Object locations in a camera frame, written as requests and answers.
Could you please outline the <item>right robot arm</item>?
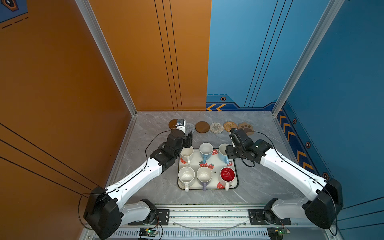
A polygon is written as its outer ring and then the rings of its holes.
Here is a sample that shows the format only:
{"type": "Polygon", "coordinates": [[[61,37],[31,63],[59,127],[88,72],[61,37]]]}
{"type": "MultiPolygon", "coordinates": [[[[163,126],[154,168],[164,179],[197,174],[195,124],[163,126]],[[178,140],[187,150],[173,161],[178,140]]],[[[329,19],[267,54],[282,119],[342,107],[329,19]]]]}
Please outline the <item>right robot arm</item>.
{"type": "Polygon", "coordinates": [[[265,221],[274,225],[283,219],[307,219],[321,229],[337,223],[344,206],[342,185],[336,179],[326,180],[295,164],[277,151],[272,140],[254,142],[242,129],[232,128],[231,146],[226,147],[229,159],[247,159],[262,165],[296,187],[302,199],[273,198],[264,207],[265,221]]]}

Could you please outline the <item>light blue mug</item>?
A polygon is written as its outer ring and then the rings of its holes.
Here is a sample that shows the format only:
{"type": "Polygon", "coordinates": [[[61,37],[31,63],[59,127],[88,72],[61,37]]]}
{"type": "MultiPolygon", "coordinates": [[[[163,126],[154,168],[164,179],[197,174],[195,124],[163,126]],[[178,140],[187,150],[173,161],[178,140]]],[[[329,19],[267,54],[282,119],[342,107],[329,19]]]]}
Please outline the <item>light blue mug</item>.
{"type": "Polygon", "coordinates": [[[226,153],[226,147],[229,146],[229,144],[221,144],[218,148],[218,154],[219,159],[224,162],[226,165],[230,163],[230,160],[228,158],[228,155],[226,153]]]}

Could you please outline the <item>light blue rope coaster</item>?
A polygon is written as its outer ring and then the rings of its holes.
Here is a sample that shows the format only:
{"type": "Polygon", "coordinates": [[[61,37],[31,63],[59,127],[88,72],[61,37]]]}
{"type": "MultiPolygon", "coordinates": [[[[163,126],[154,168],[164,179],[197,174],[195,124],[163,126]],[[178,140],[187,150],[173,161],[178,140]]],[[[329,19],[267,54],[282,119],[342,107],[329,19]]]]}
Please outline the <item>light blue rope coaster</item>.
{"type": "Polygon", "coordinates": [[[194,125],[194,124],[186,123],[185,131],[186,131],[186,134],[187,134],[187,135],[188,135],[189,133],[194,133],[195,130],[196,130],[196,128],[195,128],[195,125],[194,125]]]}

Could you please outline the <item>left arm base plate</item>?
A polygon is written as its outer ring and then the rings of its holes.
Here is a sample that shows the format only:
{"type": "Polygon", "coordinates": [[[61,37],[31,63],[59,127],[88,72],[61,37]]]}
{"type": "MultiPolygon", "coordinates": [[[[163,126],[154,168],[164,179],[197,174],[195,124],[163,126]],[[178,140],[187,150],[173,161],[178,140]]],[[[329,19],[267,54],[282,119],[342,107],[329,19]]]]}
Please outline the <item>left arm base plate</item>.
{"type": "Polygon", "coordinates": [[[135,221],[129,223],[129,226],[155,226],[160,223],[161,225],[168,225],[170,217],[169,209],[157,209],[154,219],[151,222],[135,221]]]}

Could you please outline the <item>colourful zigzag rope coaster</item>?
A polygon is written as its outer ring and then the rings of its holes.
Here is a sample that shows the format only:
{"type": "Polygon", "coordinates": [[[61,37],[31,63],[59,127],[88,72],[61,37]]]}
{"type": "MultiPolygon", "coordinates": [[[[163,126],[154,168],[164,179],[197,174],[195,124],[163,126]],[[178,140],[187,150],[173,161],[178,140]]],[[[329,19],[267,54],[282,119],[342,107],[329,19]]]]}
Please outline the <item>colourful zigzag rope coaster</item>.
{"type": "Polygon", "coordinates": [[[210,125],[210,131],[214,134],[220,134],[224,131],[224,126],[221,123],[212,123],[210,125]]]}

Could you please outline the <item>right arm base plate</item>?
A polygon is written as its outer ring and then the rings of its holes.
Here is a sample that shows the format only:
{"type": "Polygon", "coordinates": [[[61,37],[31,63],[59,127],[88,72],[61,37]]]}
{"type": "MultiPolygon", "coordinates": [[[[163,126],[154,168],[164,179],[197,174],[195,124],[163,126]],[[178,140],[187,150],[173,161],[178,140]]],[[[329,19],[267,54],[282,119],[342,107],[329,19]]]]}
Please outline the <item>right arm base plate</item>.
{"type": "Polygon", "coordinates": [[[251,225],[291,225],[291,219],[279,219],[271,211],[265,211],[262,209],[250,209],[248,210],[249,219],[251,225]]]}

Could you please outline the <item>white mug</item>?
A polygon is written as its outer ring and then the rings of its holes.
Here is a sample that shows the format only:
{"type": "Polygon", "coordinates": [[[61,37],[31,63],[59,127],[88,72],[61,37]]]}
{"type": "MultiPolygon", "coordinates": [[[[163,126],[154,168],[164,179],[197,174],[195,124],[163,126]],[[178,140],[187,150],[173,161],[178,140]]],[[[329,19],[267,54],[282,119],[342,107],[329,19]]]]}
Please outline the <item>white mug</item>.
{"type": "Polygon", "coordinates": [[[194,184],[196,178],[195,170],[191,167],[183,167],[179,170],[178,179],[186,192],[194,184]]]}
{"type": "Polygon", "coordinates": [[[190,165],[191,160],[193,158],[193,155],[194,155],[194,148],[193,147],[183,148],[183,150],[181,151],[180,160],[183,164],[190,165]]]}

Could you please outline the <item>woven rattan round coaster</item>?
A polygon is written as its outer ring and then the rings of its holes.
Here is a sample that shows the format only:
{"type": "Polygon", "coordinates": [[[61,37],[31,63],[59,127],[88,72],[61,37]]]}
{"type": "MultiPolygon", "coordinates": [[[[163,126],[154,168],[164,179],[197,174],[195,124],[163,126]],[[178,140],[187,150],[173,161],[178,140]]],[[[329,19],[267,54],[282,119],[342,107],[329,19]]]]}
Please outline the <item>woven rattan round coaster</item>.
{"type": "Polygon", "coordinates": [[[228,133],[231,132],[232,129],[238,129],[238,125],[235,122],[227,121],[223,124],[224,130],[228,133]]]}

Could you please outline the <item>paw shaped brown coaster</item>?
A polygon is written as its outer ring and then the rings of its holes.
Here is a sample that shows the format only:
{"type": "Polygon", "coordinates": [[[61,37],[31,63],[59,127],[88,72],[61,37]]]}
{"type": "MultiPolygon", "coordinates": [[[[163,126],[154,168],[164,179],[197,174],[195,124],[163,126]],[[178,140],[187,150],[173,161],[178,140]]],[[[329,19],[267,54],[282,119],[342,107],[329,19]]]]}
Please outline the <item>paw shaped brown coaster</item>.
{"type": "Polygon", "coordinates": [[[244,132],[245,132],[248,136],[254,134],[253,126],[250,125],[250,124],[248,124],[248,123],[246,123],[246,122],[240,123],[240,124],[239,124],[239,129],[244,130],[244,132]]]}

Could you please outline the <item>light wooden round coaster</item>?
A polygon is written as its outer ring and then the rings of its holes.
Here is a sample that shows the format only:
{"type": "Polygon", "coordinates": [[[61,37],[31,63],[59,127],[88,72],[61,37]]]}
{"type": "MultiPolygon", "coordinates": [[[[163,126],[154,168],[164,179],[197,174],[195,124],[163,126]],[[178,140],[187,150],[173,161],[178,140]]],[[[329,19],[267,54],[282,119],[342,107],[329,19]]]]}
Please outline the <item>light wooden round coaster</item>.
{"type": "Polygon", "coordinates": [[[200,122],[196,123],[195,128],[196,128],[196,131],[198,133],[204,134],[210,130],[210,124],[208,124],[205,121],[200,121],[200,122]]]}

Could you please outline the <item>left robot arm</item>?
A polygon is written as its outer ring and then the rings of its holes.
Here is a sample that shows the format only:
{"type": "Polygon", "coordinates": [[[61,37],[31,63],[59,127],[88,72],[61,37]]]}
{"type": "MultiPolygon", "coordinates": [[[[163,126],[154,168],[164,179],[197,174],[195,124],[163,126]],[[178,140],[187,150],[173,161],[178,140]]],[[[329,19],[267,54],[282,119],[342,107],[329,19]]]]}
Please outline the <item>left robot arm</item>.
{"type": "Polygon", "coordinates": [[[192,141],[192,133],[172,130],[167,141],[131,174],[106,188],[96,187],[92,190],[83,218],[101,240],[112,236],[122,225],[155,222],[157,208],[152,202],[142,199],[135,204],[128,204],[127,201],[170,168],[179,159],[183,148],[192,146],[192,141]]]}

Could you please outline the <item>dark glossy wooden coaster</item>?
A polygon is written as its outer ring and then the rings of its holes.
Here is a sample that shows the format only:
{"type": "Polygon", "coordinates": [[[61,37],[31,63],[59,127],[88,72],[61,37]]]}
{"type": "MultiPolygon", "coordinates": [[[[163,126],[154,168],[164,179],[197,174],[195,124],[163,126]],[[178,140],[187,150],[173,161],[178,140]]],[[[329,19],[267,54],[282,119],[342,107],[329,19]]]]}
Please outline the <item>dark glossy wooden coaster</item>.
{"type": "Polygon", "coordinates": [[[169,122],[168,124],[170,130],[176,130],[177,127],[178,127],[178,120],[177,119],[173,119],[169,122]]]}

